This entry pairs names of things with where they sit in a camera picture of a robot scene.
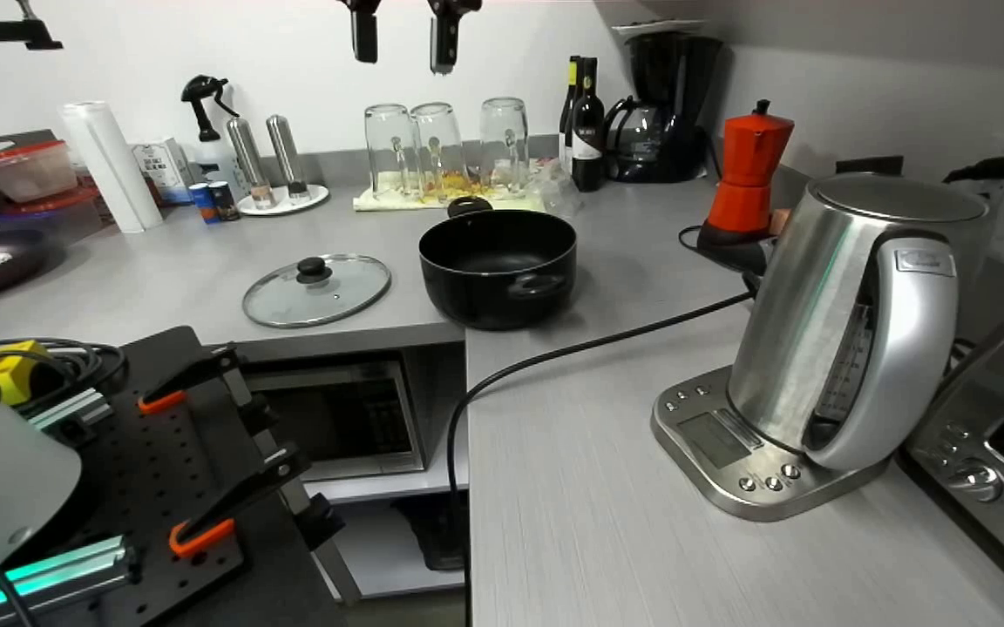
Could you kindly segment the clear plastic food container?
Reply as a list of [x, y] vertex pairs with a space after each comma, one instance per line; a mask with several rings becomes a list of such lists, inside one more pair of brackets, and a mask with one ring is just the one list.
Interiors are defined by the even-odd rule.
[[0, 149], [0, 194], [37, 203], [78, 189], [78, 167], [62, 138]]

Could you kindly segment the upper black orange clamp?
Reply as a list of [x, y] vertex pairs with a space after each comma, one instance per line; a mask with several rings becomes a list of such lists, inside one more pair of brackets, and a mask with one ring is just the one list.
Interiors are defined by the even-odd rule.
[[244, 357], [242, 357], [235, 349], [209, 350], [209, 355], [180, 364], [180, 369], [179, 369], [174, 376], [166, 376], [164, 384], [144, 391], [144, 393], [136, 398], [136, 410], [140, 410], [144, 417], [158, 417], [158, 413], [164, 413], [164, 410], [174, 410], [174, 406], [180, 406], [180, 405], [188, 399], [188, 391], [191, 391], [191, 386], [198, 386], [198, 384], [207, 384], [207, 379], [216, 379], [216, 376], [231, 374], [231, 369], [242, 369], [242, 364], [244, 364]]

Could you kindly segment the left steel grinder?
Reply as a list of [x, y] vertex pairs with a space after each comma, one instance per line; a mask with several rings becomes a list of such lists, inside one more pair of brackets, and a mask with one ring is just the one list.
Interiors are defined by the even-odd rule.
[[251, 126], [244, 119], [231, 119], [226, 136], [235, 142], [235, 153], [236, 153], [242, 173], [248, 176], [255, 205], [262, 205], [262, 210], [271, 205], [275, 203], [271, 183], [262, 169], [262, 158], [257, 158]]

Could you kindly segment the round white tray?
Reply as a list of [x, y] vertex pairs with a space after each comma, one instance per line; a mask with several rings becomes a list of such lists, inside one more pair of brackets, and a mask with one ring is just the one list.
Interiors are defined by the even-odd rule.
[[329, 183], [306, 183], [303, 190], [275, 183], [269, 203], [257, 203], [255, 194], [236, 198], [236, 213], [248, 220], [271, 220], [318, 210], [329, 198], [330, 198]]

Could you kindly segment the red moka pot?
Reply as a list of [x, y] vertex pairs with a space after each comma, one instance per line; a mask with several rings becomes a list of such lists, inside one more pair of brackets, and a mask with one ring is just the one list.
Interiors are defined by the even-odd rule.
[[772, 181], [794, 120], [779, 119], [766, 100], [721, 130], [721, 173], [697, 237], [697, 250], [724, 269], [761, 274], [772, 237]]

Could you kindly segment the black drip coffee maker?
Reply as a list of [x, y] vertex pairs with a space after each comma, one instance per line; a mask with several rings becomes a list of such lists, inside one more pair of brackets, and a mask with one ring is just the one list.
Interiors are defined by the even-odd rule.
[[721, 41], [691, 31], [644, 31], [624, 41], [631, 95], [608, 115], [614, 181], [691, 181], [703, 167], [703, 104]]

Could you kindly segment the upturned drinking glass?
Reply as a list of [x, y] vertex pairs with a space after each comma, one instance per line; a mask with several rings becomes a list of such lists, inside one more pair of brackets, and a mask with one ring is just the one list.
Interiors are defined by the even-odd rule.
[[453, 104], [450, 100], [416, 104], [411, 133], [416, 133], [423, 194], [444, 198], [447, 181], [464, 169], [464, 142]]
[[487, 98], [480, 104], [480, 153], [490, 183], [507, 190], [531, 183], [531, 133], [521, 98]]
[[384, 100], [363, 110], [363, 133], [371, 149], [371, 189], [377, 198], [401, 198], [408, 190], [408, 106]]

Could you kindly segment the yellow black tool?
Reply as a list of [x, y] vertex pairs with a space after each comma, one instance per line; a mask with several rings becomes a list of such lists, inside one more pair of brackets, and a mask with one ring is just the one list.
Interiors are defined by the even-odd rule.
[[41, 357], [45, 346], [35, 338], [0, 346], [0, 393], [8, 405], [33, 399], [33, 376], [41, 364]]

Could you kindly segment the steel grinder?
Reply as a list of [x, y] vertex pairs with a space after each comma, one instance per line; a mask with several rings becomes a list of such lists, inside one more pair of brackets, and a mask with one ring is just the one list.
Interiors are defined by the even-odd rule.
[[262, 205], [262, 210], [271, 205], [275, 203], [271, 183], [262, 169], [262, 158], [257, 158], [251, 126], [244, 119], [231, 119], [226, 136], [235, 142], [235, 153], [236, 153], [242, 173], [248, 176], [255, 205]]
[[271, 149], [275, 149], [275, 159], [279, 159], [279, 169], [287, 176], [291, 194], [306, 194], [299, 153], [295, 153], [293, 130], [291, 130], [287, 115], [269, 115], [265, 130], [269, 130], [269, 138], [271, 138]]

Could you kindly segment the right steel grinder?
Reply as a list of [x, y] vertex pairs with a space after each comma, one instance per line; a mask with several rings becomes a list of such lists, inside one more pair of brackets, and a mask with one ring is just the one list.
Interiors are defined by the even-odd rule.
[[275, 159], [279, 159], [279, 169], [287, 176], [291, 194], [306, 194], [299, 153], [295, 153], [293, 130], [291, 130], [287, 115], [269, 115], [265, 130], [269, 130], [269, 138], [271, 138], [271, 149], [275, 149]]

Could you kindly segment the silver kettle base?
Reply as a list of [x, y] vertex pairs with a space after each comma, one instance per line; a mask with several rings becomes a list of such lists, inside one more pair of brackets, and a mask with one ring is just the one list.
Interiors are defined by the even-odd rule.
[[779, 522], [818, 508], [879, 476], [868, 470], [825, 470], [810, 455], [755, 436], [724, 393], [729, 374], [672, 384], [657, 398], [652, 436], [691, 483], [721, 513]]

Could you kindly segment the small blue can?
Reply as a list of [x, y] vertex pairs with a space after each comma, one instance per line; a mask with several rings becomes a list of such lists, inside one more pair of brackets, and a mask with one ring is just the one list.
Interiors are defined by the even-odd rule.
[[236, 220], [236, 203], [231, 194], [226, 181], [198, 181], [188, 189], [191, 205], [207, 221], [235, 221]]

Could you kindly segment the lower black orange clamp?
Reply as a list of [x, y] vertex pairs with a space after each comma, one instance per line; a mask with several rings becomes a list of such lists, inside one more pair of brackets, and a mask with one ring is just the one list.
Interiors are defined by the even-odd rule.
[[303, 470], [293, 447], [271, 449], [251, 472], [223, 486], [198, 515], [166, 529], [166, 551], [191, 560], [236, 534], [236, 513], [262, 490], [282, 486]]

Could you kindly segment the stainless steel electric kettle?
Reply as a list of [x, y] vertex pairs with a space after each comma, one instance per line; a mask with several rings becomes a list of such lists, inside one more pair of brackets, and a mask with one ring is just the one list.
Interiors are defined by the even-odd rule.
[[833, 173], [766, 263], [729, 399], [825, 470], [881, 463], [932, 405], [989, 210], [905, 176]]

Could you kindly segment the glass pot lid black knob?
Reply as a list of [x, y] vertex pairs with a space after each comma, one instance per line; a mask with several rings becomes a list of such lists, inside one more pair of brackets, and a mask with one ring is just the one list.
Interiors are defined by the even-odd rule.
[[242, 310], [262, 326], [318, 326], [365, 310], [388, 286], [388, 263], [371, 254], [312, 254], [255, 277]]

